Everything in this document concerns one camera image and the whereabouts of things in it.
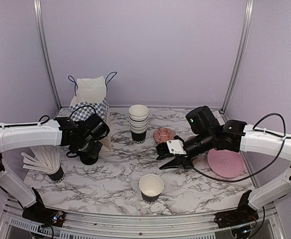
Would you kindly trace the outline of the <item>black paper coffee cup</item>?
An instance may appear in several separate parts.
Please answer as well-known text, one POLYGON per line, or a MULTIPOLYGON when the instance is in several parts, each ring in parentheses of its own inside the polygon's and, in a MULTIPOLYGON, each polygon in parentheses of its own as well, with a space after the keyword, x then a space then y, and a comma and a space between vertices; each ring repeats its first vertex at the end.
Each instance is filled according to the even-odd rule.
POLYGON ((141 196, 145 202, 155 202, 163 192, 164 182, 155 174, 144 175, 138 183, 141 196))

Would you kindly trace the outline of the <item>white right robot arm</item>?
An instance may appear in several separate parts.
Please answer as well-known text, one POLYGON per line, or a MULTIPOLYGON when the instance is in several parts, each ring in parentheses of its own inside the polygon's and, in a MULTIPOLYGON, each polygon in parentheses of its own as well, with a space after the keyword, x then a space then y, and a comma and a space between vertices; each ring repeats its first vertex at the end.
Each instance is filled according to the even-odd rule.
MULTIPOLYGON (((253 177, 269 168, 279 158, 291 163, 291 134, 287 134, 286 123, 283 131, 274 132, 258 125, 273 116, 268 114, 255 125, 240 120, 228 120, 220 124, 208 106, 200 106, 186 114, 186 119, 195 137, 184 141, 181 138, 169 140, 157 146, 159 157, 173 157, 173 160, 162 165, 161 170, 185 165, 194 168, 192 158, 210 151, 254 152, 272 156, 273 160, 250 176, 253 177)), ((243 223, 247 218, 266 204, 291 193, 291 165, 280 176, 264 186, 244 193, 239 206, 233 211, 232 218, 243 223)))

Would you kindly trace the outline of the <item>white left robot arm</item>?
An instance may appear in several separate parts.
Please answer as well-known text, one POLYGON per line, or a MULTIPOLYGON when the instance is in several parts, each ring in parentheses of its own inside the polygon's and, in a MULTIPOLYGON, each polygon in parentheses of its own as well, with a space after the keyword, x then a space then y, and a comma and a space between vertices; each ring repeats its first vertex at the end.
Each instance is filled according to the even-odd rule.
POLYGON ((46 121, 7 124, 0 123, 0 187, 15 197, 39 222, 47 220, 49 211, 41 205, 35 190, 24 183, 6 164, 2 154, 29 148, 34 156, 24 155, 31 170, 44 171, 53 181, 64 179, 60 164, 61 147, 68 153, 94 162, 102 148, 101 140, 109 134, 107 123, 97 114, 84 121, 74 122, 69 117, 46 121))

